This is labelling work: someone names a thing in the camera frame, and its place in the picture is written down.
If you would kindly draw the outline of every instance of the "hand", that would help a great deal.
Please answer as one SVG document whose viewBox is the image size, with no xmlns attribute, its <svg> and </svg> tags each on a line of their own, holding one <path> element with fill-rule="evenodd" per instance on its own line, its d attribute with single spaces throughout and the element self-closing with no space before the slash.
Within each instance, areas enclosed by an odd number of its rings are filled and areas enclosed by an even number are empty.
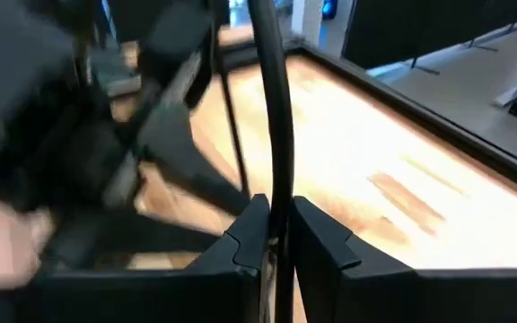
<svg viewBox="0 0 517 323">
<path fill-rule="evenodd" d="M 43 214 L 20 217 L 0 203 L 0 290 L 30 281 L 39 266 L 38 252 L 50 233 Z"/>
</svg>

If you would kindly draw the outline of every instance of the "black cable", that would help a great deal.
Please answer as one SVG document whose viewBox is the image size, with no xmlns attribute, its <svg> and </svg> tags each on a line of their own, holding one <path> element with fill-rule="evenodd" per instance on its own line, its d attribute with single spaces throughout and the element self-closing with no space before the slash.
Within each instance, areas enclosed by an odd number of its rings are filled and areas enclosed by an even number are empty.
<svg viewBox="0 0 517 323">
<path fill-rule="evenodd" d="M 289 252 L 288 218 L 292 212 L 294 134 L 285 52 L 273 1 L 249 0 L 249 13 L 267 100 L 273 162 L 271 232 L 276 233 L 275 322 L 293 321 L 294 262 Z"/>
</svg>

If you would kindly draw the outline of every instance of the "gray floor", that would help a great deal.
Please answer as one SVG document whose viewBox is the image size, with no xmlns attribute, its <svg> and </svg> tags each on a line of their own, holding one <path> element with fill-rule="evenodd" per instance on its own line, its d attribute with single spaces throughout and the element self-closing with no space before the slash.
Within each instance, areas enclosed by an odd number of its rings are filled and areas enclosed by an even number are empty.
<svg viewBox="0 0 517 323">
<path fill-rule="evenodd" d="M 320 48 L 337 57 L 351 6 L 352 0 L 339 0 L 337 17 L 321 26 Z M 233 14 L 235 24 L 249 23 L 244 9 Z M 290 18 L 281 17 L 281 31 L 289 30 Z M 517 85 L 517 31 L 484 46 L 498 52 L 460 45 L 420 58 L 419 65 L 440 75 L 410 70 L 407 62 L 374 69 L 369 74 L 517 156 L 517 118 L 493 105 L 497 97 Z"/>
</svg>

